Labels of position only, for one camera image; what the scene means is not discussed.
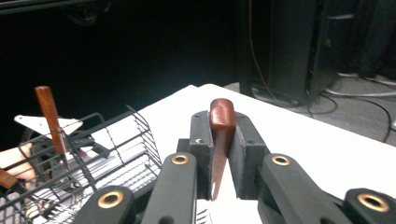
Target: white tabletop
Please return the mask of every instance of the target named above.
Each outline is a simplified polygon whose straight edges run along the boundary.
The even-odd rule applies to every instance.
[[[176,152],[179,138],[189,138],[191,115],[209,110],[217,98],[231,100],[235,111],[250,117],[271,152],[293,157],[330,194],[343,199],[348,189],[367,188],[396,197],[395,147],[211,84],[188,86],[139,111],[150,125],[162,160]],[[228,214],[233,209],[239,214],[243,203],[248,213],[244,217],[252,218],[249,223],[260,223],[257,203],[236,200],[226,173],[211,211],[227,205]],[[238,221],[229,217],[229,223]],[[212,213],[212,218],[227,222],[225,214]]]

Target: metal wire basket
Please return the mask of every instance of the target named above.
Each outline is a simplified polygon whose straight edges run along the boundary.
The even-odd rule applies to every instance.
[[[22,192],[1,190],[0,222],[71,223],[78,209],[102,187],[138,191],[152,183],[161,169],[158,150],[148,123],[128,108],[108,121],[98,113],[80,119],[82,127],[91,128],[79,128],[65,137],[65,156],[54,153],[49,135],[26,142],[33,144],[31,155],[24,153],[24,160],[4,170],[29,162],[32,168],[21,173],[34,171],[35,178],[21,182]]]

